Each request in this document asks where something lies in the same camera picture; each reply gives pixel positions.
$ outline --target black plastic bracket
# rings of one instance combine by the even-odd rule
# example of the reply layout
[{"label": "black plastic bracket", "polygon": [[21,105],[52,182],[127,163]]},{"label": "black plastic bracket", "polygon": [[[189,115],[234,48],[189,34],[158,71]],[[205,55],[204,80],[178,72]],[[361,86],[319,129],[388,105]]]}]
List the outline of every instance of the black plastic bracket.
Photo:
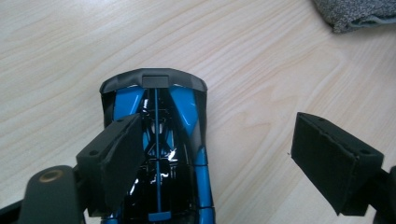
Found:
[{"label": "black plastic bracket", "polygon": [[84,223],[73,168],[54,166],[34,175],[26,188],[18,223]]},{"label": "black plastic bracket", "polygon": [[371,204],[395,222],[394,169],[381,169],[384,155],[326,119],[298,113],[291,157],[338,214],[364,216]]},{"label": "black plastic bracket", "polygon": [[92,217],[115,212],[145,159],[140,114],[112,122],[77,155],[80,178],[88,180]]}]

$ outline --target gray cloth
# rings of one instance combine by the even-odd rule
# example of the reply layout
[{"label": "gray cloth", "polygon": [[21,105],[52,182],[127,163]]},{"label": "gray cloth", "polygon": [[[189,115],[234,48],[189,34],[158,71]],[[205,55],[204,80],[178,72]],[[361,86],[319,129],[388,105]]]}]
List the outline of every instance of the gray cloth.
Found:
[{"label": "gray cloth", "polygon": [[396,22],[396,0],[314,0],[335,33]]}]

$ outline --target wooden table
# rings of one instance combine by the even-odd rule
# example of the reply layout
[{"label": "wooden table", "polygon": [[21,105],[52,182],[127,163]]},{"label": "wooden table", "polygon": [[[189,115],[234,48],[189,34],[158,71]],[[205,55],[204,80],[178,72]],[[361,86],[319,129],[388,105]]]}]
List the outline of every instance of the wooden table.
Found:
[{"label": "wooden table", "polygon": [[396,164],[395,25],[335,35],[311,1],[71,0],[3,1],[0,28],[0,207],[76,164],[103,130],[104,80],[171,67],[209,88],[218,223],[372,223],[373,208],[338,217],[290,146],[303,111]]}]

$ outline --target toy car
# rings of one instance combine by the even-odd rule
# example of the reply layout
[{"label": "toy car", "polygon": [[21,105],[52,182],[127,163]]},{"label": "toy car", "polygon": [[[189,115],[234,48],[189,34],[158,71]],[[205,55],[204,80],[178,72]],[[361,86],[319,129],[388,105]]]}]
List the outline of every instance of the toy car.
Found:
[{"label": "toy car", "polygon": [[206,84],[174,69],[138,69],[100,89],[105,127],[140,114],[145,161],[102,223],[215,223],[205,145]]}]

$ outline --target screw hole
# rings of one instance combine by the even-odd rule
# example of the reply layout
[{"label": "screw hole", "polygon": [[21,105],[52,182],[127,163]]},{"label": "screw hole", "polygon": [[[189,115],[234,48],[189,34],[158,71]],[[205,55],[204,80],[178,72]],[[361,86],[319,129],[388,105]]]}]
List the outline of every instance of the screw hole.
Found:
[{"label": "screw hole", "polygon": [[49,183],[61,177],[64,174],[62,170],[51,170],[40,176],[39,181],[41,183]]}]

